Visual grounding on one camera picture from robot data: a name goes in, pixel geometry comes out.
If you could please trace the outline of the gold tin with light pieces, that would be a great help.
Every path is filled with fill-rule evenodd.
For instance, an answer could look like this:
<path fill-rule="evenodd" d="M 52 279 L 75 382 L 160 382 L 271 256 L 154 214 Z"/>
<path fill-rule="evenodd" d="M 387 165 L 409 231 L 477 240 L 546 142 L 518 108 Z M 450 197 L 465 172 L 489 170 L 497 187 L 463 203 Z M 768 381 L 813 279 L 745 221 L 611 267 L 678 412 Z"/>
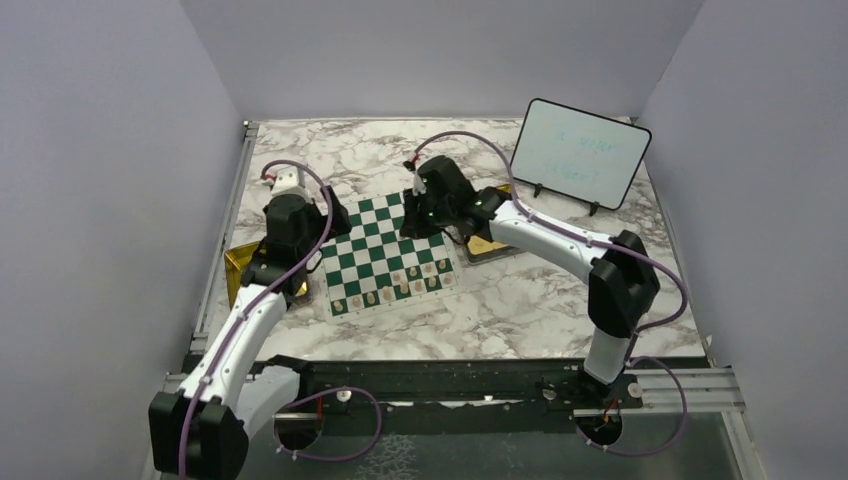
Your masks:
<path fill-rule="evenodd" d="M 454 226 L 454 230 L 460 239 L 456 244 L 464 252 L 469 264 L 499 259 L 518 251 L 516 247 L 494 241 L 491 230 L 496 210 L 510 204 L 510 188 L 502 185 L 483 188 L 459 207 L 459 223 Z"/>

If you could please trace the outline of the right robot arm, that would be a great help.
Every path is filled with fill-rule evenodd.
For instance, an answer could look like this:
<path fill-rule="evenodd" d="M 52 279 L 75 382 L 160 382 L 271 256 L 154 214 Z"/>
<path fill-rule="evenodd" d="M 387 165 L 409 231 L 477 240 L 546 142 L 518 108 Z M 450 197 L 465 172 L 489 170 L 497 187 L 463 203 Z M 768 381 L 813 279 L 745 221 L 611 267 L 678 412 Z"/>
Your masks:
<path fill-rule="evenodd" d="M 407 161 L 404 166 L 413 174 L 413 185 L 402 193 L 402 236 L 423 239 L 452 227 L 463 236 L 530 253 L 587 286 L 594 336 L 577 393 L 592 407 L 612 399 L 637 324 L 660 290 L 641 238 L 630 231 L 610 236 L 580 230 L 530 211 L 510 192 L 496 187 L 477 190 L 446 156 L 420 166 Z"/>

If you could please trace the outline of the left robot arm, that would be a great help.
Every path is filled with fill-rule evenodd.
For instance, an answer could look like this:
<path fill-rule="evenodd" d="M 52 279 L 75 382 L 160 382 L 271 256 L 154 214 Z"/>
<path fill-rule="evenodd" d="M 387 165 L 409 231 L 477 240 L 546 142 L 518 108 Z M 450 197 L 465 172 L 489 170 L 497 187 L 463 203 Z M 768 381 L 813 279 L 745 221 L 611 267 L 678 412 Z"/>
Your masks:
<path fill-rule="evenodd" d="M 250 439 L 272 412 L 282 404 L 302 410 L 313 401 L 313 382 L 288 368 L 273 368 L 267 380 L 247 377 L 306 282 L 309 260 L 352 229 L 333 189 L 320 192 L 326 213 L 301 188 L 276 194 L 265 206 L 266 235 L 241 274 L 225 325 L 177 390 L 159 392 L 149 404 L 156 470 L 182 479 L 235 479 Z"/>

